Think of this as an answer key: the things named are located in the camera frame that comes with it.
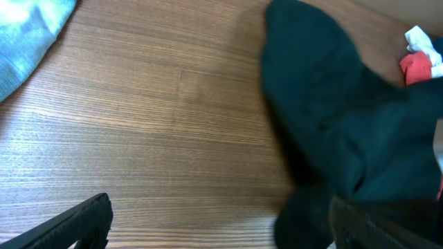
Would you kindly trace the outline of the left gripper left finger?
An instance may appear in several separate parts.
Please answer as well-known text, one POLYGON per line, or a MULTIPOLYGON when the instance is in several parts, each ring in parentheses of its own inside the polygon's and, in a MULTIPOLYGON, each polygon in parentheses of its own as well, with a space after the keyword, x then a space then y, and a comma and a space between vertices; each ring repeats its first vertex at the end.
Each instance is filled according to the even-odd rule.
POLYGON ((53 217, 37 227, 1 244, 1 249, 75 248, 104 249, 113 221, 111 201, 106 193, 53 217))

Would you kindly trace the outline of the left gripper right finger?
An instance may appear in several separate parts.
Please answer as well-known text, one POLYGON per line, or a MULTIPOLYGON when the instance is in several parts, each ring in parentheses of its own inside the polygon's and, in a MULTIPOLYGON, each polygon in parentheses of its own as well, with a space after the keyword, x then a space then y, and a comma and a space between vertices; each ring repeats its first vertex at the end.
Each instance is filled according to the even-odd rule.
POLYGON ((442 202, 348 201, 335 196, 329 225, 337 248, 442 249, 442 202))

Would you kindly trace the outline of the black shorts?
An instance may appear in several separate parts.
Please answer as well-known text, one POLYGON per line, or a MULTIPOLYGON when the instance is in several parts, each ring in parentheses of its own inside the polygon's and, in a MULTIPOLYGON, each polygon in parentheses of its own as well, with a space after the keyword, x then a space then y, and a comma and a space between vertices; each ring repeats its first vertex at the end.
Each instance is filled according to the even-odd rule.
POLYGON ((301 1, 267 7, 261 78, 298 183, 275 222, 277 247, 328 247, 336 195, 437 239, 441 79, 392 85, 329 15, 301 1))

